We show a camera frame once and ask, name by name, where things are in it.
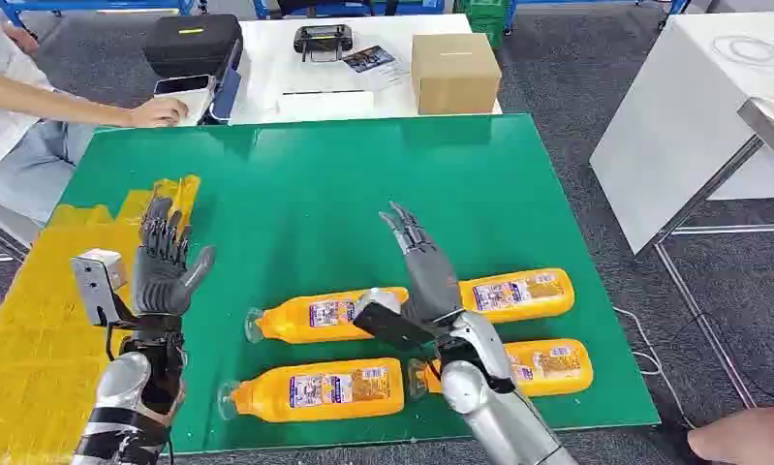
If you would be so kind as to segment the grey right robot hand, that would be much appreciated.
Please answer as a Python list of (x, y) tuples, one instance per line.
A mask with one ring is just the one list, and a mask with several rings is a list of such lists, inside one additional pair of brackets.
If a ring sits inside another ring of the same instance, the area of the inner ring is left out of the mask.
[(447, 326), (464, 309), (449, 259), (409, 209), (395, 201), (389, 206), (391, 212), (379, 215), (392, 231), (410, 277), (402, 315), (419, 326)]

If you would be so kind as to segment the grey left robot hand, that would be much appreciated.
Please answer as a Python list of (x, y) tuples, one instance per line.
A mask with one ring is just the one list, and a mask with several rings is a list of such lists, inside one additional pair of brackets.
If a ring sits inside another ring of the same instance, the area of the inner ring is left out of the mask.
[(139, 224), (131, 280), (131, 303), (137, 315), (180, 317), (191, 296), (215, 263), (216, 248), (200, 249), (187, 264), (189, 229), (180, 227), (181, 213), (172, 212), (170, 198), (153, 196)]

